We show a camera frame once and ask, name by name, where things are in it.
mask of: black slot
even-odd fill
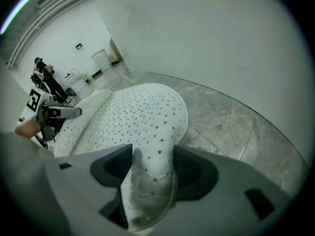
[[[212,162],[180,146],[174,146],[174,170],[178,179],[177,201],[202,199],[219,180]]]
[[[69,163],[61,163],[61,164],[59,165],[59,167],[60,167],[61,170],[64,170],[64,169],[66,169],[66,168],[72,167],[72,165],[69,164]]]
[[[275,208],[259,189],[250,189],[245,192],[248,200],[256,211],[260,220],[266,218]]]
[[[90,172],[101,185],[119,189],[131,165],[132,145],[126,145],[94,161]]]
[[[99,211],[99,213],[105,218],[119,225],[120,227],[128,229],[128,222],[127,222],[120,191],[117,191],[117,194],[114,200],[107,203]]]

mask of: marble floor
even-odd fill
[[[181,145],[245,162],[291,196],[299,191],[308,169],[296,148],[269,121],[237,100],[178,78],[130,71],[123,62],[96,79],[99,89],[112,91],[143,83],[167,85],[184,99],[189,127]]]

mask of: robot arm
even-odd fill
[[[81,115],[82,110],[61,105],[55,95],[33,88],[26,106],[34,113],[43,136],[42,141],[51,141],[60,132],[66,118]]]

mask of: person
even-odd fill
[[[42,59],[38,57],[35,59],[34,63],[35,63],[36,70],[44,75],[43,82],[45,82],[47,86],[50,88],[51,94],[55,95],[57,97],[57,100],[60,103],[65,103],[65,104],[69,103],[71,100],[71,97],[69,97],[64,92],[63,88],[58,84],[55,78],[51,75],[50,73],[51,67],[46,65],[42,61]]]
[[[20,122],[14,130],[14,133],[26,139],[31,139],[34,135],[40,132],[40,126],[37,123],[36,117],[33,116],[28,120]]]

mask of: perforated fabric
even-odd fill
[[[188,112],[177,92],[142,84],[112,93],[73,148],[73,154],[82,154],[133,144],[133,164],[121,186],[131,231],[155,224],[168,210],[175,181],[173,146],[187,127]]]
[[[98,111],[111,93],[112,91],[108,89],[96,90],[88,98],[80,101],[76,105],[76,107],[82,109],[82,115],[64,121],[60,133],[56,136],[54,147],[55,157],[70,155],[82,132],[93,118],[93,115]]]

